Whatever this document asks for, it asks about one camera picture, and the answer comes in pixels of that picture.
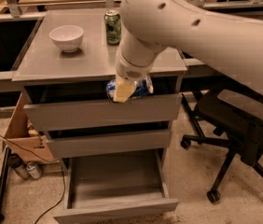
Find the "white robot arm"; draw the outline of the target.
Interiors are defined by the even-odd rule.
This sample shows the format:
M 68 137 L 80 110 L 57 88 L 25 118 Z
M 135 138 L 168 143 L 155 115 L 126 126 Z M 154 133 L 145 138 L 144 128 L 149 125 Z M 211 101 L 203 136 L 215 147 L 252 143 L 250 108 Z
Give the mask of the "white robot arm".
M 164 49 L 179 49 L 263 95 L 263 21 L 215 13 L 185 0 L 121 0 L 126 32 L 116 74 L 140 80 Z

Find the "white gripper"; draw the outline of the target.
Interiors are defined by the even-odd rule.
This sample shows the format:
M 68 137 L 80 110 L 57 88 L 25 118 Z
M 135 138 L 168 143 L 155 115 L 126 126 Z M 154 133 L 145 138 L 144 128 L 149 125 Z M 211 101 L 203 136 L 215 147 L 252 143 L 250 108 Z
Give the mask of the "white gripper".
M 135 92 L 133 81 L 143 79 L 152 69 L 154 52 L 151 50 L 124 51 L 118 49 L 116 54 L 116 82 L 114 101 L 125 103 Z

